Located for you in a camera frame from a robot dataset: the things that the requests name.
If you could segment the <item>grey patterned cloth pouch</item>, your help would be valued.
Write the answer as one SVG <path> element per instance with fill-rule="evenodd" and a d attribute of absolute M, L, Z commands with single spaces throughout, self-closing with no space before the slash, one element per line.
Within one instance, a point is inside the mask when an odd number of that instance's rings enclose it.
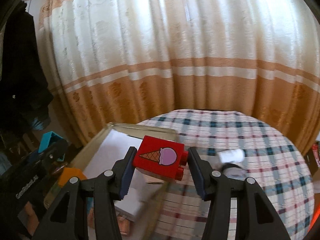
<path fill-rule="evenodd" d="M 247 178 L 247 171 L 234 163 L 226 163 L 223 165 L 221 172 L 229 179 L 244 181 Z"/>

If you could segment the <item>small teal toy brick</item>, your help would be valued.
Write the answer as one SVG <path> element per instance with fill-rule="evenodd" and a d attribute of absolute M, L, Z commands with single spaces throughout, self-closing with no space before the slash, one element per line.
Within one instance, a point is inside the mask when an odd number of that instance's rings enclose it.
<path fill-rule="evenodd" d="M 67 148 L 67 140 L 50 131 L 42 135 L 38 153 L 48 157 L 51 161 L 62 162 L 65 160 Z"/>

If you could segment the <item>orange-red fabric object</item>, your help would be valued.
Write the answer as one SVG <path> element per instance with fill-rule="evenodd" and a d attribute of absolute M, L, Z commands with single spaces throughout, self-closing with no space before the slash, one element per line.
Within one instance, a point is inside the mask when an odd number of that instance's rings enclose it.
<path fill-rule="evenodd" d="M 308 239 L 319 240 L 320 236 L 320 207 L 319 205 L 316 208 L 315 213 L 313 214 L 313 219 L 311 222 L 310 230 L 308 231 Z"/>

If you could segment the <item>plaid tablecloth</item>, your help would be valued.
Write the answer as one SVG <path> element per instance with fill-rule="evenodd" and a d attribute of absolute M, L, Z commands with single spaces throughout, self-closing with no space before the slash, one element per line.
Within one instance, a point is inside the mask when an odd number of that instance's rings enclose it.
<path fill-rule="evenodd" d="M 303 239 L 314 210 L 312 178 L 295 145 L 268 124 L 236 111 L 179 109 L 143 121 L 170 128 L 196 147 L 212 168 L 234 163 L 238 178 L 254 178 L 277 210 L 291 239 Z M 168 186 L 152 239 L 200 239 L 209 203 L 197 195 L 189 170 Z"/>

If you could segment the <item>white pill bottle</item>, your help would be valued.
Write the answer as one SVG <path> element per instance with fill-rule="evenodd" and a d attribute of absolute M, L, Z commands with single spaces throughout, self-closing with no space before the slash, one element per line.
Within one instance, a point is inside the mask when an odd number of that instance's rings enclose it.
<path fill-rule="evenodd" d="M 220 163 L 242 163 L 245 153 L 242 149 L 225 150 L 217 153 Z"/>

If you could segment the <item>copper rectangular tin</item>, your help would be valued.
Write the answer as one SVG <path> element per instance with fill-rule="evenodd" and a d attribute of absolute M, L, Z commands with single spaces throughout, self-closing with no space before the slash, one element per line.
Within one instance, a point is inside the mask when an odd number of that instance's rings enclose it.
<path fill-rule="evenodd" d="M 118 226 L 120 230 L 120 234 L 122 236 L 129 236 L 130 235 L 130 227 L 131 227 L 131 222 L 127 218 L 117 215 L 117 221 L 118 221 Z"/>

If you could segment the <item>dark hanging jacket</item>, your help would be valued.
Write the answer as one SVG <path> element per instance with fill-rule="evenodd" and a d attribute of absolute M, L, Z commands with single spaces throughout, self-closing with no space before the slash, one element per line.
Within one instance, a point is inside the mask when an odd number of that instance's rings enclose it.
<path fill-rule="evenodd" d="M 34 18 L 21 1 L 4 28 L 1 65 L 1 147 L 11 148 L 25 133 L 41 131 L 51 122 L 53 95 L 43 73 Z"/>

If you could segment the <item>red ice-cream toy brick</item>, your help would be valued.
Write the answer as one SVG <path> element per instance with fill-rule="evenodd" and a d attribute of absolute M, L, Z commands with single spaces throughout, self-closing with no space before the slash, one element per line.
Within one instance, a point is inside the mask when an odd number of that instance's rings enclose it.
<path fill-rule="evenodd" d="M 148 176 L 181 181 L 187 160 L 183 144 L 146 135 L 132 164 Z"/>

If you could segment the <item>cream and orange curtain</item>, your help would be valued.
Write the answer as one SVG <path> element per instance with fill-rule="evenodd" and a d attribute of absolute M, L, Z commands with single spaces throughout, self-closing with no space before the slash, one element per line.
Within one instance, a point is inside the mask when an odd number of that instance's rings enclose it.
<path fill-rule="evenodd" d="M 319 133 L 319 22 L 303 0 L 43 0 L 37 42 L 75 144 L 183 108 L 242 112 L 301 153 Z"/>

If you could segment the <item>white paper tray liner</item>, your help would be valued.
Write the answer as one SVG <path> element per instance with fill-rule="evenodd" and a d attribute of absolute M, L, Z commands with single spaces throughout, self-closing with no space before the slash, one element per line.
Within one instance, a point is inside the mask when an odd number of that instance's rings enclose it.
<path fill-rule="evenodd" d="M 141 143 L 142 139 L 111 130 L 84 169 L 84 175 L 90 179 L 97 177 L 105 170 L 110 170 L 116 161 L 125 157 L 129 147 L 139 148 Z M 134 172 L 130 187 L 142 191 L 148 199 L 148 185 L 141 172 L 137 170 Z"/>

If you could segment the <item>gold metal tin tray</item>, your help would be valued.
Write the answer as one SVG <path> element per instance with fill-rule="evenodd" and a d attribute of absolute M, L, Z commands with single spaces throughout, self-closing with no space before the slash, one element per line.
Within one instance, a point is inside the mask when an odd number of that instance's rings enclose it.
<path fill-rule="evenodd" d="M 145 135 L 178 141 L 173 129 L 142 125 L 110 123 L 87 144 L 72 161 L 73 167 L 84 169 L 95 151 L 112 130 L 142 139 Z M 127 146 L 125 157 L 96 178 L 81 180 L 74 175 L 68 179 L 53 200 L 34 239 L 88 239 L 87 199 L 94 200 L 95 235 L 97 239 L 121 239 L 114 201 L 122 200 L 129 191 L 135 171 L 132 165 L 136 146 Z"/>

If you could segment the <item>orange cube block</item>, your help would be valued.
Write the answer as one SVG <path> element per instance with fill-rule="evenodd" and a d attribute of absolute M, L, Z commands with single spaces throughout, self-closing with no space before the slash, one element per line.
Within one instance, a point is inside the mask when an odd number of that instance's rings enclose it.
<path fill-rule="evenodd" d="M 60 188 L 63 188 L 64 185 L 72 178 L 77 177 L 80 180 L 86 180 L 87 177 L 84 175 L 81 169 L 65 167 L 61 173 L 61 176 L 58 178 L 57 184 Z"/>

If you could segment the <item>cardboard box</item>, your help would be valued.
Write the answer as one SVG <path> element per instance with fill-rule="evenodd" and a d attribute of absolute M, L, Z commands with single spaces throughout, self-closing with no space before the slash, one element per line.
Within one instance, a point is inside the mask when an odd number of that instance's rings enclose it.
<path fill-rule="evenodd" d="M 304 156 L 305 162 L 310 170 L 311 176 L 314 177 L 319 172 L 319 141 L 315 141 Z"/>

